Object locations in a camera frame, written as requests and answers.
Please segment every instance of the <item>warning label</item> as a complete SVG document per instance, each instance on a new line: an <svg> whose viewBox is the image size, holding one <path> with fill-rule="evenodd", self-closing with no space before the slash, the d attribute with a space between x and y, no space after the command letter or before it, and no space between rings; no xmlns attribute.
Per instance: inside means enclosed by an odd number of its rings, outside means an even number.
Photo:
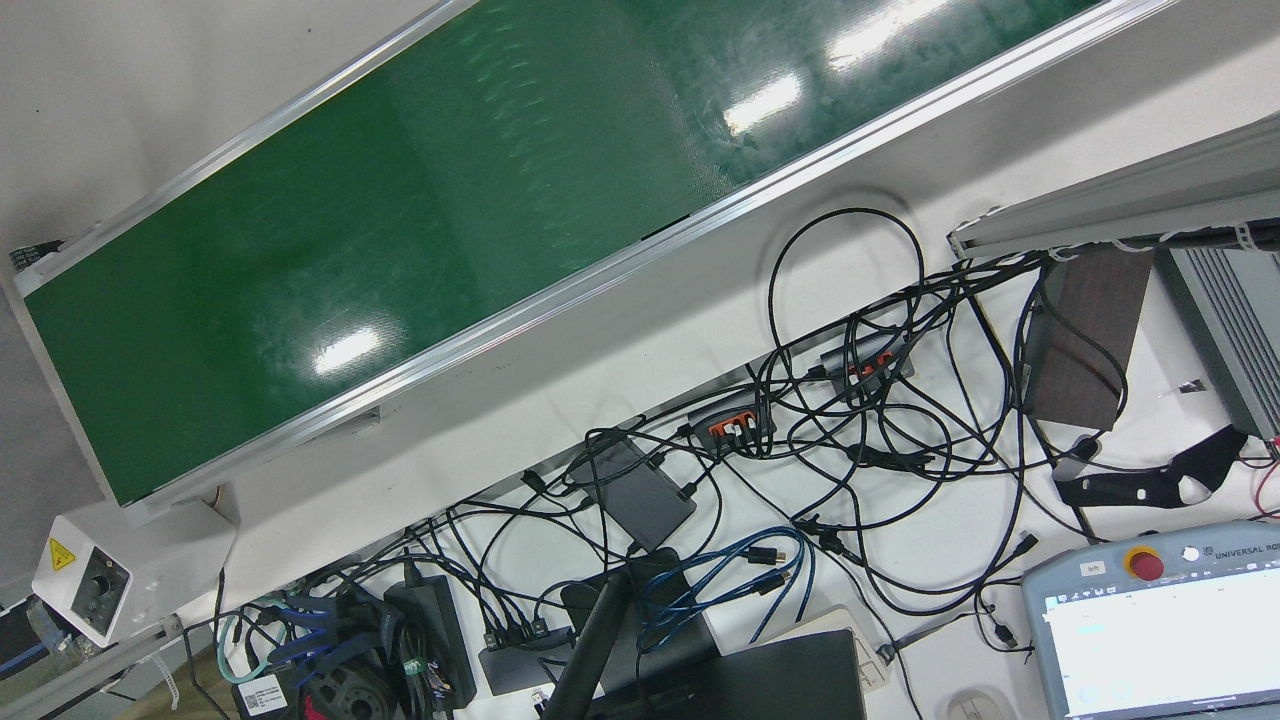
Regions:
<svg viewBox="0 0 1280 720"><path fill-rule="evenodd" d="M54 538L49 538L49 559L54 564L54 573L76 562L76 555Z"/></svg>

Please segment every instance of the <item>white control box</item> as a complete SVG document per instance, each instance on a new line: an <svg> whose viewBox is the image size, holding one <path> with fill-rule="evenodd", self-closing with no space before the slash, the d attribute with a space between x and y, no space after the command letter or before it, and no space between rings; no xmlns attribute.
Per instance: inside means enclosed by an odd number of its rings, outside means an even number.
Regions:
<svg viewBox="0 0 1280 720"><path fill-rule="evenodd" d="M114 502L54 519L32 589L106 647L214 589L236 528L202 502L142 525Z"/></svg>

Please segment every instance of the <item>cable tie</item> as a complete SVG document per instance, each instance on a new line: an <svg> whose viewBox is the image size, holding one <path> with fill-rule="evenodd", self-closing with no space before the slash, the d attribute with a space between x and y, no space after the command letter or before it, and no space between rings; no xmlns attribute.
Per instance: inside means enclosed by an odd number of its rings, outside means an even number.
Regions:
<svg viewBox="0 0 1280 720"><path fill-rule="evenodd" d="M1235 231L1235 242L1240 245L1242 250L1261 252L1258 243L1253 242L1253 233L1249 232L1249 223L1240 223L1233 229Z"/></svg>

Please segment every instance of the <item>white mouse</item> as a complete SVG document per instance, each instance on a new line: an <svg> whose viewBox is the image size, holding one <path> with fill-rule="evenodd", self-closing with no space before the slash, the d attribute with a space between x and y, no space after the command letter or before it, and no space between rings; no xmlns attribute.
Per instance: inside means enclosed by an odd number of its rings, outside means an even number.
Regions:
<svg viewBox="0 0 1280 720"><path fill-rule="evenodd" d="M947 720L1005 720L996 701L979 691L965 691L947 706Z"/></svg>

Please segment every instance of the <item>white label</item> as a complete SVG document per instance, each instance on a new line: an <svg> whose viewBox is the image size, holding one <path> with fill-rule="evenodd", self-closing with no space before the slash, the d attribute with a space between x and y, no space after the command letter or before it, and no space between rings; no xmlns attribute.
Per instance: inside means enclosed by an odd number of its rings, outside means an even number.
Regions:
<svg viewBox="0 0 1280 720"><path fill-rule="evenodd" d="M273 710L282 710L289 706L280 692L280 680L275 675L262 675L256 680L250 680L237 685L241 698L244 700L244 710L250 715L261 715Z"/></svg>

